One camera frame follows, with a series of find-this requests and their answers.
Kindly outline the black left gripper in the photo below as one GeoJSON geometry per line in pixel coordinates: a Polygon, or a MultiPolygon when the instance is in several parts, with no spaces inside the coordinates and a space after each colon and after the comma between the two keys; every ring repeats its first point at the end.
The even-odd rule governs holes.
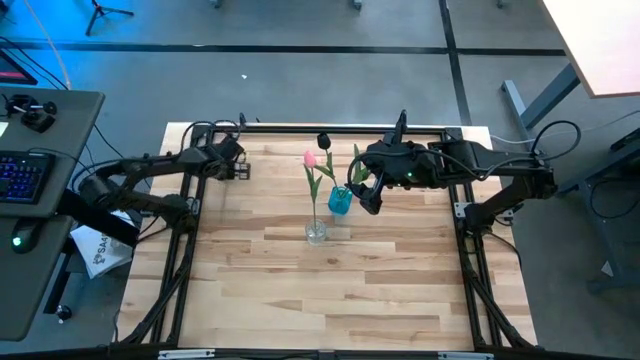
{"type": "Polygon", "coordinates": [[[246,163],[246,153],[237,139],[226,135],[220,142],[208,141],[200,147],[206,161],[200,174],[214,179],[250,180],[251,165],[246,163]]]}

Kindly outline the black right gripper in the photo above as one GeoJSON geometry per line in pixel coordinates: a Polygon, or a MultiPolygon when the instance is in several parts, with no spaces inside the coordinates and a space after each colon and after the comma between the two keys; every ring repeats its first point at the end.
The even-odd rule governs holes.
{"type": "MultiPolygon", "coordinates": [[[[434,157],[423,145],[412,141],[391,144],[379,140],[367,147],[360,160],[375,177],[374,186],[378,188],[443,187],[434,157]]],[[[382,199],[373,195],[374,190],[364,183],[355,185],[355,196],[366,200],[367,212],[378,215],[382,199]]]]}

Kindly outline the pink artificial tulip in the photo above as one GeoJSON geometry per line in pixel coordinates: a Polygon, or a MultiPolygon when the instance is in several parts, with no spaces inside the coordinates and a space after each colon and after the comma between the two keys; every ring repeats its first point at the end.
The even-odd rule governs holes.
{"type": "Polygon", "coordinates": [[[310,197],[312,201],[313,219],[317,218],[316,213],[316,200],[318,196],[319,187],[323,179],[322,175],[315,176],[314,166],[317,164],[316,157],[313,153],[307,150],[303,155],[303,165],[307,176],[307,181],[310,189],[310,197]]]}

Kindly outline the black artificial tulip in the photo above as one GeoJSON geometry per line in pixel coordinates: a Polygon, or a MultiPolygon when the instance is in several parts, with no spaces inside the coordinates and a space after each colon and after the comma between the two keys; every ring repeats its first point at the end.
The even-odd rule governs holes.
{"type": "Polygon", "coordinates": [[[328,176],[332,180],[334,187],[338,189],[339,185],[337,184],[333,167],[333,154],[330,152],[331,139],[326,132],[321,132],[317,135],[316,142],[318,147],[325,152],[326,162],[324,165],[316,164],[314,168],[328,176]]]}

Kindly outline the blue glass vase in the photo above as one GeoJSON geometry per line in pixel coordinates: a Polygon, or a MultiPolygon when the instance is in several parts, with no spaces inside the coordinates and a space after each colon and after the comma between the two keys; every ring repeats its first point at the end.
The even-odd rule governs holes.
{"type": "Polygon", "coordinates": [[[346,215],[349,212],[352,192],[344,186],[334,186],[332,188],[328,208],[335,215],[346,215]]]}

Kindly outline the clear glass vase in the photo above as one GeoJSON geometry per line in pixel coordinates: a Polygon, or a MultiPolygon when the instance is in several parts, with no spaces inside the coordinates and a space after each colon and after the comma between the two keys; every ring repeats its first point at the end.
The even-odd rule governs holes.
{"type": "Polygon", "coordinates": [[[311,219],[305,226],[305,235],[309,244],[322,244],[327,238],[326,224],[320,219],[311,219]]]}

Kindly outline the grey table leg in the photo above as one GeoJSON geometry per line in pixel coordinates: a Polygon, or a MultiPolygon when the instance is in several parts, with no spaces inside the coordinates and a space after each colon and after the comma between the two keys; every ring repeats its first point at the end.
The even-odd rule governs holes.
{"type": "Polygon", "coordinates": [[[530,137],[530,131],[579,84],[580,79],[576,71],[571,64],[568,64],[529,105],[526,105],[515,83],[512,80],[505,80],[500,89],[511,109],[521,136],[517,144],[523,144],[530,149],[534,142],[530,137]]]}

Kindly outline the black clamp device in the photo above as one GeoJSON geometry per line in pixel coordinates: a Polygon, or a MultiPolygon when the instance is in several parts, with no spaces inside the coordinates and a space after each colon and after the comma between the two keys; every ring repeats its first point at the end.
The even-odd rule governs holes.
{"type": "Polygon", "coordinates": [[[13,115],[20,117],[20,122],[25,127],[38,133],[47,131],[56,121],[57,105],[48,101],[40,104],[34,97],[25,94],[16,94],[11,97],[2,95],[5,100],[6,117],[13,115]]]}

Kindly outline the black tripod stand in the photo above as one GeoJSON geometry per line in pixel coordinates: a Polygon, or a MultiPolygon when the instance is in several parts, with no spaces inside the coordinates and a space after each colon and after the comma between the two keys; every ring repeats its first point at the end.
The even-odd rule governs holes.
{"type": "Polygon", "coordinates": [[[101,5],[97,0],[91,0],[91,4],[94,8],[94,11],[85,30],[86,36],[91,35],[93,27],[99,18],[105,17],[112,13],[130,16],[130,17],[133,17],[135,15],[135,13],[132,11],[117,9],[112,7],[105,7],[101,5]]]}

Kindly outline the backlit black keyboard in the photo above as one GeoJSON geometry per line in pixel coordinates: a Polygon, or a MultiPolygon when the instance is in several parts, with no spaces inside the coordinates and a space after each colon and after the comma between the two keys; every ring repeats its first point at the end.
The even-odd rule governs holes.
{"type": "Polygon", "coordinates": [[[0,151],[0,203],[36,204],[54,164],[53,154],[0,151]]]}

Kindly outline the black computer mouse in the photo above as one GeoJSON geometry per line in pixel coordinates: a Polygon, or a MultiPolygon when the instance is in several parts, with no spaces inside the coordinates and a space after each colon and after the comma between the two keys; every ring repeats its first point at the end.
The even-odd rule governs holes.
{"type": "Polygon", "coordinates": [[[33,250],[38,244],[43,226],[43,219],[19,219],[11,233],[11,249],[16,254],[26,254],[33,250]]]}

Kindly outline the dark metal cart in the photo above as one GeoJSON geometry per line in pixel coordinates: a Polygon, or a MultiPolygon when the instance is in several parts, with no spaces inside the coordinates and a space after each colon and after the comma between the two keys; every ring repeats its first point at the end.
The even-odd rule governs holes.
{"type": "Polygon", "coordinates": [[[604,276],[587,282],[592,293],[640,287],[640,128],[610,146],[604,160],[560,185],[578,194],[604,250],[604,276]]]}

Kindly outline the white-topped table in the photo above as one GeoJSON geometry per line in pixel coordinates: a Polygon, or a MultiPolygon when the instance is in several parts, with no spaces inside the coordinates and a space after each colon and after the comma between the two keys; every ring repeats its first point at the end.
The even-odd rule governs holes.
{"type": "Polygon", "coordinates": [[[539,2],[590,96],[640,96],[640,0],[539,2]]]}

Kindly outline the black aluminium table frame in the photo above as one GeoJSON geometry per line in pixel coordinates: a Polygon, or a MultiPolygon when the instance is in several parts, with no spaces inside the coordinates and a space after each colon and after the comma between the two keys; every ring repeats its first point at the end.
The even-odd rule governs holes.
{"type": "Polygon", "coordinates": [[[435,358],[504,344],[476,294],[483,286],[528,342],[536,339],[511,231],[469,239],[456,206],[482,201],[497,179],[449,189],[393,189],[381,212],[329,211],[324,181],[317,219],[327,238],[311,245],[313,219],[302,168],[320,124],[252,124],[241,136],[250,180],[221,183],[159,177],[153,192],[199,199],[197,235],[177,239],[160,225],[135,251],[117,320],[121,342],[151,309],[186,247],[183,286],[142,342],[145,347],[215,349],[210,360],[435,358]]]}

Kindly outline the silver metal bracket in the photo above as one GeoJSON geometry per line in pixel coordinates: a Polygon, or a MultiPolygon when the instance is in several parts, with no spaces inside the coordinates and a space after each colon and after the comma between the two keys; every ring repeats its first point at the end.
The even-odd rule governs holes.
{"type": "Polygon", "coordinates": [[[215,356],[215,349],[172,349],[160,351],[157,360],[202,360],[215,356]]]}
{"type": "Polygon", "coordinates": [[[438,360],[495,360],[491,353],[446,351],[437,354],[438,360]]]}

